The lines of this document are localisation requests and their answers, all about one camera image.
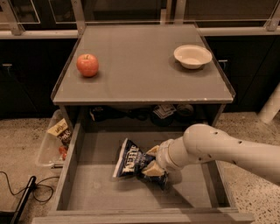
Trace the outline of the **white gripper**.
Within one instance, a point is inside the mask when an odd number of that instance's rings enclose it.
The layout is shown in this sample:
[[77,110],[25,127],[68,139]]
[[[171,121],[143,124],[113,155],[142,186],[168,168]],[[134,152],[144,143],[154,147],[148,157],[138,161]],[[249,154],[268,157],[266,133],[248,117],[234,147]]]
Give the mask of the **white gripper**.
[[182,138],[169,139],[156,145],[146,152],[156,156],[145,168],[142,174],[149,177],[163,176],[166,172],[181,170],[185,166],[185,146]]

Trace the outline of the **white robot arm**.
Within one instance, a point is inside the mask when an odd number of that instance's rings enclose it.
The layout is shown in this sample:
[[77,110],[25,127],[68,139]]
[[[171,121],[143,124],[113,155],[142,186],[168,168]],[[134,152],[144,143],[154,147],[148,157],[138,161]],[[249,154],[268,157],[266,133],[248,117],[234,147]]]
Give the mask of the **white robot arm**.
[[189,126],[183,136],[154,148],[156,159],[143,168],[148,176],[161,176],[187,165],[224,161],[274,184],[280,183],[280,147],[234,138],[204,123]]

